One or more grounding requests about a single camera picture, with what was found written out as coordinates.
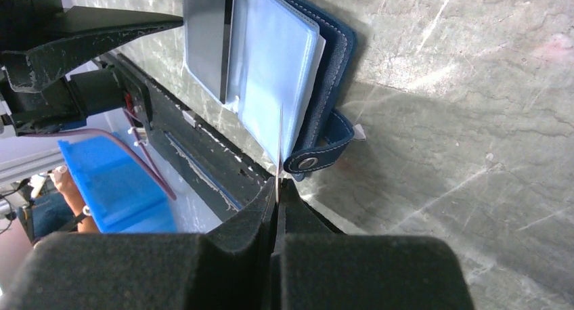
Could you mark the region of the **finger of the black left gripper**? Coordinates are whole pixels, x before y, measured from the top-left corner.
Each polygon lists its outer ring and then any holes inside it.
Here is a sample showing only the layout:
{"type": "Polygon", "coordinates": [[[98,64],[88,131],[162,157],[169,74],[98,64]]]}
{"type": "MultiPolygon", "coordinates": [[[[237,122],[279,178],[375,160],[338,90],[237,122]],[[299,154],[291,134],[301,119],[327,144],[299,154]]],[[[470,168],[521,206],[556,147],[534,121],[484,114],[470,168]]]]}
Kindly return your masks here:
{"type": "Polygon", "coordinates": [[[182,25],[170,14],[84,6],[40,20],[11,19],[2,23],[1,65],[12,90],[38,93],[103,53],[182,25]]]}

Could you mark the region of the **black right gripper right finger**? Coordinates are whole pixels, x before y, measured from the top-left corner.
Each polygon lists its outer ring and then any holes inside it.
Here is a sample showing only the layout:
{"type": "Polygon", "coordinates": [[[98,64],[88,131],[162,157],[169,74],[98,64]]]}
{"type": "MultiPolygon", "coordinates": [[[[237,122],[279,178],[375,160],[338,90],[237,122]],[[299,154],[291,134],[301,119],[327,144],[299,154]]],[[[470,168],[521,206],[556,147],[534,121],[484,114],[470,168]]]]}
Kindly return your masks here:
{"type": "Polygon", "coordinates": [[[473,309],[460,262],[430,236],[347,235],[276,182],[272,309],[473,309]]]}

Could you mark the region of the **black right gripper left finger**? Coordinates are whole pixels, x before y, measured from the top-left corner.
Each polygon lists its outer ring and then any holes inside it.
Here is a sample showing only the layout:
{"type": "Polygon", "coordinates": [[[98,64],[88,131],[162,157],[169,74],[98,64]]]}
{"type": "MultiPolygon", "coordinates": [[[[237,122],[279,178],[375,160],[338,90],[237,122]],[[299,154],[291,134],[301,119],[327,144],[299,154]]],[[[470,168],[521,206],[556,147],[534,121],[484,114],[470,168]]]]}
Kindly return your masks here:
{"type": "Polygon", "coordinates": [[[2,309],[270,309],[275,185],[206,234],[51,234],[2,309]]]}

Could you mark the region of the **blue leather card holder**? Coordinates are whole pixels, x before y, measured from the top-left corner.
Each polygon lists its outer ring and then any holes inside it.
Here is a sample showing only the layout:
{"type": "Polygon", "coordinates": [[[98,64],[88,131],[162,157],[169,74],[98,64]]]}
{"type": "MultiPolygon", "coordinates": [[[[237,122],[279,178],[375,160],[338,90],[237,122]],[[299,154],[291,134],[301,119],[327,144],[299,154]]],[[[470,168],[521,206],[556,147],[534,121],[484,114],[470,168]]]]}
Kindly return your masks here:
{"type": "Polygon", "coordinates": [[[283,104],[282,170],[300,181],[354,137],[335,104],[356,43],[351,27],[308,0],[234,0],[227,99],[215,101],[274,165],[283,104]]]}

